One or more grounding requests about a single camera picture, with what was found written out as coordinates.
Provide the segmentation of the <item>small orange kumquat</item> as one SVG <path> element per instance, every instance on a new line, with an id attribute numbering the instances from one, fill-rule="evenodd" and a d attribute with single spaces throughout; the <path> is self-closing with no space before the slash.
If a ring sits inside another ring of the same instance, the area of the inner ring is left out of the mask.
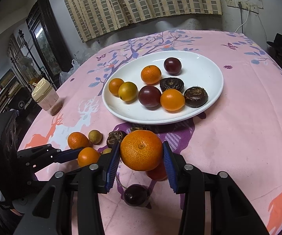
<path id="1" fill-rule="evenodd" d="M 114 78 L 109 82 L 108 88 L 113 96 L 118 96 L 119 88 L 124 84 L 124 81 L 120 78 Z"/>

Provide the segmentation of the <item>cream lid plastic jar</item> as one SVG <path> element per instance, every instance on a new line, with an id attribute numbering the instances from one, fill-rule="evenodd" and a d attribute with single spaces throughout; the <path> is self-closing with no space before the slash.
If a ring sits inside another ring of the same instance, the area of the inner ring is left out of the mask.
<path id="1" fill-rule="evenodd" d="M 33 100 L 48 114 L 55 116 L 63 106 L 63 100 L 59 97 L 56 90 L 45 78 L 40 79 L 32 91 Z"/>

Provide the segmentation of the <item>white oval plate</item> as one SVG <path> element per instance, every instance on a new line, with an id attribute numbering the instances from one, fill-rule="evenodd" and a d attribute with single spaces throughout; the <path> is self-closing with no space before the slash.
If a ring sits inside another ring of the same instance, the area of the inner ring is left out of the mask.
<path id="1" fill-rule="evenodd" d="M 224 79 L 219 67 L 207 57 L 194 52 L 174 50 L 145 55 L 120 67 L 110 79 L 132 82 L 143 94 L 146 83 L 141 74 L 149 66 L 156 66 L 161 71 L 161 78 L 153 86 L 162 94 L 168 89 L 179 91 L 186 100 L 183 106 L 175 111 L 168 111 L 161 105 L 147 108 L 139 99 L 125 102 L 104 88 L 103 103 L 111 114 L 135 124 L 172 124 L 201 114 L 222 93 Z"/>

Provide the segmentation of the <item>striped beige curtain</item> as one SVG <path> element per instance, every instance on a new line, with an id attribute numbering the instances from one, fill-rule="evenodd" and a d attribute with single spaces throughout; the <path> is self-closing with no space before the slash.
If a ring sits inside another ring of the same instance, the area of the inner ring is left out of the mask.
<path id="1" fill-rule="evenodd" d="M 82 42 L 157 18 L 223 14 L 220 0 L 64 0 L 64 3 Z"/>

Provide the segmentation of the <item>wall power strip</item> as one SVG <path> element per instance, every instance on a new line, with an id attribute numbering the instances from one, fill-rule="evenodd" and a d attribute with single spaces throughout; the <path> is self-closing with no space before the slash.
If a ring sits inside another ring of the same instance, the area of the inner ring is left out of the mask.
<path id="1" fill-rule="evenodd" d="M 225 0 L 227 7 L 235 7 L 242 10 L 250 11 L 256 14 L 259 14 L 258 6 L 256 4 L 246 2 L 246 1 L 237 1 L 237 0 Z"/>

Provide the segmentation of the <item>big orange tangerine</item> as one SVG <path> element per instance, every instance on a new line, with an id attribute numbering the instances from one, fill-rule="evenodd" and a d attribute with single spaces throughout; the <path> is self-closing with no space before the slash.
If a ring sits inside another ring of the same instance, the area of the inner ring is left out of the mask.
<path id="1" fill-rule="evenodd" d="M 134 171 L 155 169 L 163 159 L 163 145 L 160 138 L 149 130 L 135 130 L 120 143 L 123 163 Z"/>

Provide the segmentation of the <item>dark cherry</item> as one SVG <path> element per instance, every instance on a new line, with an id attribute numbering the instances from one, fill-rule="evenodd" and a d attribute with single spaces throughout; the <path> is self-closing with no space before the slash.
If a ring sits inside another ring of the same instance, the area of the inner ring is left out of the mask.
<path id="1" fill-rule="evenodd" d="M 150 192 L 147 187 L 133 184 L 123 194 L 124 202 L 133 207 L 145 207 L 149 203 Z"/>

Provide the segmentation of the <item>large orange tangerine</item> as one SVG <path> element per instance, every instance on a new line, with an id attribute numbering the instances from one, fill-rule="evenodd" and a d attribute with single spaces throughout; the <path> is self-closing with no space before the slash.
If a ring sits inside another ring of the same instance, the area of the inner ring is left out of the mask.
<path id="1" fill-rule="evenodd" d="M 78 154 L 78 165 L 79 167 L 85 167 L 93 163 L 97 163 L 101 154 L 93 149 L 92 147 L 86 147 L 82 149 Z"/>

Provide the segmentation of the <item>pink deer tablecloth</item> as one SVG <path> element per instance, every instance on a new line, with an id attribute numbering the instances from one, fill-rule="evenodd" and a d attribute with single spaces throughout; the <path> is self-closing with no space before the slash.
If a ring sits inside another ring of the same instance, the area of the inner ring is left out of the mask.
<path id="1" fill-rule="evenodd" d="M 58 89 L 60 113 L 39 113 L 20 149 L 51 144 L 68 149 L 70 133 L 104 136 L 131 125 L 102 102 L 105 80 L 126 63 L 153 52 L 183 50 L 208 57 L 223 73 L 212 107 L 154 131 L 201 171 L 226 171 L 249 199 L 270 234 L 282 230 L 282 70 L 259 45 L 239 33 L 171 30 L 115 43 L 89 58 Z"/>

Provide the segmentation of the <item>red cherry tomato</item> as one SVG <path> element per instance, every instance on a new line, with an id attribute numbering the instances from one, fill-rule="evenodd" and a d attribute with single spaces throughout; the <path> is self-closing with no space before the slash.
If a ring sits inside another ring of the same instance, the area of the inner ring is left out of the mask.
<path id="1" fill-rule="evenodd" d="M 153 170 L 146 171 L 146 175 L 155 181 L 164 181 L 167 179 L 167 174 L 163 161 Z"/>

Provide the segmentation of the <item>dark wooden door frame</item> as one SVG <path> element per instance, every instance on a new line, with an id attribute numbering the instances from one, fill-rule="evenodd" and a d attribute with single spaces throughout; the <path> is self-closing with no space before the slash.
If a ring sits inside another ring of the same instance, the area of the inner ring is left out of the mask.
<path id="1" fill-rule="evenodd" d="M 49 0 L 37 0 L 26 24 L 34 46 L 50 78 L 57 82 L 61 72 L 72 68 L 72 57 L 63 39 Z"/>

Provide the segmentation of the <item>dark purple plum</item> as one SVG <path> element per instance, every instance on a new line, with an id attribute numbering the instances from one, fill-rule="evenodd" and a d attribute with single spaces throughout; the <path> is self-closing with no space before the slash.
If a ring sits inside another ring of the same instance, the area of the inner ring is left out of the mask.
<path id="1" fill-rule="evenodd" d="M 155 108 L 160 105 L 161 92 L 152 85 L 142 87 L 138 94 L 138 100 L 146 108 Z"/>
<path id="2" fill-rule="evenodd" d="M 178 75 L 181 72 L 182 64 L 175 57 L 169 57 L 164 61 L 164 68 L 170 75 Z"/>

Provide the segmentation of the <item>yellow-green citrus fruit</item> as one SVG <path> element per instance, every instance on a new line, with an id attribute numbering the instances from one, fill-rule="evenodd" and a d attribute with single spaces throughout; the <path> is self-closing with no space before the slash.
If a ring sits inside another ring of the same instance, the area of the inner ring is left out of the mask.
<path id="1" fill-rule="evenodd" d="M 118 96 L 124 102 L 133 101 L 138 95 L 138 88 L 133 82 L 125 82 L 118 89 Z"/>

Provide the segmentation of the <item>tan longan fruit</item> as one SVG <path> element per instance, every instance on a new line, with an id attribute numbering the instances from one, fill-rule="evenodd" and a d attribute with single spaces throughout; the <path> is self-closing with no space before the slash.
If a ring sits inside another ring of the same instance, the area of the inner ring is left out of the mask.
<path id="1" fill-rule="evenodd" d="M 110 153 L 111 151 L 112 151 L 111 148 L 106 148 L 106 149 L 104 149 L 104 150 L 102 151 L 101 154 L 108 154 L 108 153 Z"/>
<path id="2" fill-rule="evenodd" d="M 102 142 L 103 134 L 100 131 L 94 129 L 89 132 L 88 138 L 92 144 L 99 145 Z"/>

